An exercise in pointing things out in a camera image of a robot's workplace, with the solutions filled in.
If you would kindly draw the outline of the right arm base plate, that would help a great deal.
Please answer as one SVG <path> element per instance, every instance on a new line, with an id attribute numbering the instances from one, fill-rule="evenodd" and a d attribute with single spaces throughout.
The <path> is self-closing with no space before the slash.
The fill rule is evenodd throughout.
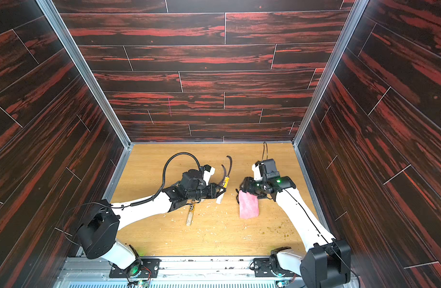
<path id="1" fill-rule="evenodd" d="M 285 270 L 278 265 L 276 260 L 272 260 L 270 257 L 266 258 L 254 258 L 249 269 L 252 270 L 256 277 L 299 277 L 292 271 Z"/>

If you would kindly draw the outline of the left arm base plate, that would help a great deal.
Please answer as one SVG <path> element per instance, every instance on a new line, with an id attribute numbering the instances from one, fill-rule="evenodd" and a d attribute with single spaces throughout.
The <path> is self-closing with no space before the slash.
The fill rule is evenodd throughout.
<path id="1" fill-rule="evenodd" d="M 113 264 L 109 278 L 156 278 L 159 273 L 160 263 L 161 260 L 158 258 L 141 258 L 140 260 L 134 261 L 128 268 L 123 270 Z"/>

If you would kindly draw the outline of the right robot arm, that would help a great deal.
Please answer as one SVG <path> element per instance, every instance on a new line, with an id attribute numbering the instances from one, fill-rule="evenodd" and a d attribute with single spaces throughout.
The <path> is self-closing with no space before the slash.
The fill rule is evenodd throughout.
<path id="1" fill-rule="evenodd" d="M 268 260 L 254 260 L 257 276 L 262 272 L 276 277 L 299 276 L 307 288 L 335 288 L 349 283 L 351 248 L 338 241 L 315 217 L 288 176 L 280 176 L 273 159 L 253 164 L 237 193 L 239 215 L 250 219 L 259 215 L 259 199 L 272 199 L 286 213 L 305 247 L 300 255 L 290 247 L 272 250 Z"/>

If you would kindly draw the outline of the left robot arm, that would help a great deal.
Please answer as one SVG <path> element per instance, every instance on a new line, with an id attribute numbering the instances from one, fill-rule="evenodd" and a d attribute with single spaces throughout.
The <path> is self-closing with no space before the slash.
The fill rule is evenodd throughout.
<path id="1" fill-rule="evenodd" d="M 226 188 L 212 182 L 214 169 L 191 169 L 174 185 L 152 196 L 134 202 L 110 204 L 102 200 L 81 221 L 78 240 L 87 259 L 103 258 L 122 270 L 135 266 L 140 258 L 130 245 L 117 239 L 117 232 L 126 226 L 158 214 L 165 214 L 189 205 L 193 200 L 216 199 Z"/>

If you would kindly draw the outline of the pink rag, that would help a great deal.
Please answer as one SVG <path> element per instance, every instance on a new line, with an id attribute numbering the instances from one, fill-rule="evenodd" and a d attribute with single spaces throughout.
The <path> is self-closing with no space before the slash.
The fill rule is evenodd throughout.
<path id="1" fill-rule="evenodd" d="M 239 191 L 239 215 L 242 219 L 259 216 L 258 198 L 256 195 Z"/>

